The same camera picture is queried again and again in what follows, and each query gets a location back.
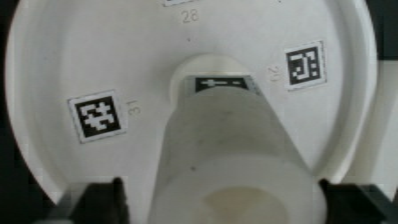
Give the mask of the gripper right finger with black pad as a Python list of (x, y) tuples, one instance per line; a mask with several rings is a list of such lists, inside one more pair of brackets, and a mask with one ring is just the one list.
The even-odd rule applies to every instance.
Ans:
[(398, 205), (374, 184), (317, 182), (326, 200), (324, 224), (398, 224)]

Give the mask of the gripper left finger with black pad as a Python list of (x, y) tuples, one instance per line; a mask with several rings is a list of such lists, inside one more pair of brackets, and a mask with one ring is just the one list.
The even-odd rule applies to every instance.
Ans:
[(56, 224), (129, 224), (122, 179), (74, 183), (49, 211)]

